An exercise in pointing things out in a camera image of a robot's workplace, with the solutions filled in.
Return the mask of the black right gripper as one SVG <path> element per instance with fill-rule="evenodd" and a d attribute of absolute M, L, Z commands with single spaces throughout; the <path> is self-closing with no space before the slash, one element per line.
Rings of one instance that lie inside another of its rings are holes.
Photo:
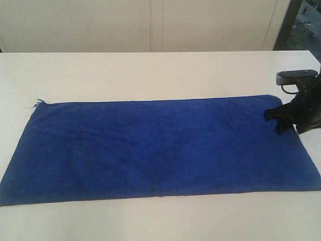
<path fill-rule="evenodd" d="M 298 133 L 320 129 L 320 85 L 297 93 L 290 104 L 264 111 L 265 121 L 277 120 L 276 132 L 281 135 L 296 125 Z"/>

